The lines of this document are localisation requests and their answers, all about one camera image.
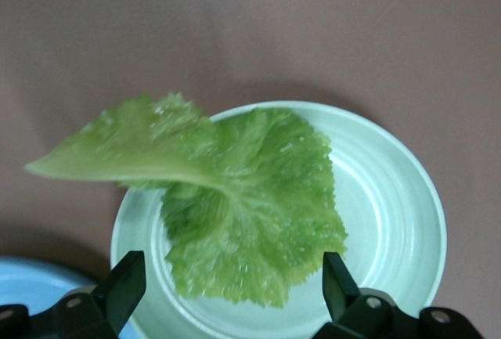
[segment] mauve background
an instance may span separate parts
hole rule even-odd
[[[23,171],[104,107],[310,100],[420,159],[449,235],[434,303],[498,337],[500,82],[501,0],[0,0],[0,254],[106,273],[124,191]]]

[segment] plate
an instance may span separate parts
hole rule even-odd
[[[30,316],[51,308],[71,290],[95,284],[96,281],[52,262],[0,257],[0,305],[26,305]],[[139,336],[128,323],[119,338],[138,339]]]
[[[212,119],[256,106],[289,107],[330,137],[336,206],[348,232],[346,266],[360,287],[382,290],[404,312],[417,316],[437,292],[446,253],[442,204],[420,162],[380,126],[319,103],[257,103]],[[330,321],[320,271],[293,287],[282,309],[179,297],[164,261],[169,243],[160,218],[162,194],[127,191],[112,238],[112,265],[130,250],[145,251],[146,293],[132,315],[145,338],[306,339]]]

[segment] lettuce leaf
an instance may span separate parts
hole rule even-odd
[[[26,166],[57,179],[165,189],[176,290],[283,306],[293,285],[344,252],[330,141],[286,108],[213,122],[179,94],[104,110]]]

